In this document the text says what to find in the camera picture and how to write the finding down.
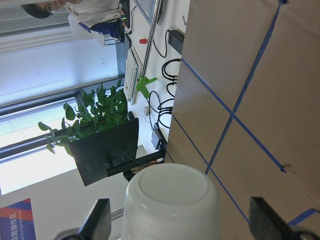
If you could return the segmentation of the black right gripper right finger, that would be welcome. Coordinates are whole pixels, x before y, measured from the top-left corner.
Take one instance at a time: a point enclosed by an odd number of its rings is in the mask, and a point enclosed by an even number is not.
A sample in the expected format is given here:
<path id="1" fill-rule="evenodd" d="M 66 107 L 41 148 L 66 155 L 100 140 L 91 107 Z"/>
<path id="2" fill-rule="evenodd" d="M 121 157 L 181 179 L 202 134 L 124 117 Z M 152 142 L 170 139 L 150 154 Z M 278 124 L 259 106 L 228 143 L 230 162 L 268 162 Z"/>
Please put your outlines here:
<path id="1" fill-rule="evenodd" d="M 297 240 L 297 234 L 262 197 L 251 197 L 249 230 L 255 240 Z"/>

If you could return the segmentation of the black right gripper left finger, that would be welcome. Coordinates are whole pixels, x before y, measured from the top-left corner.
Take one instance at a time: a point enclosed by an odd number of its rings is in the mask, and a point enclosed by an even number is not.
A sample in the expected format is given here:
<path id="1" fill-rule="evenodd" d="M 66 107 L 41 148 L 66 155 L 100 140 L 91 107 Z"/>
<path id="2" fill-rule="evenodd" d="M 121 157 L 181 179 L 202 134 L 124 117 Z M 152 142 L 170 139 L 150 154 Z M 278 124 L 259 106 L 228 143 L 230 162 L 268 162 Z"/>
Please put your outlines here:
<path id="1" fill-rule="evenodd" d="M 111 233 L 111 210 L 108 198 L 98 199 L 78 231 L 79 240 L 108 240 Z"/>

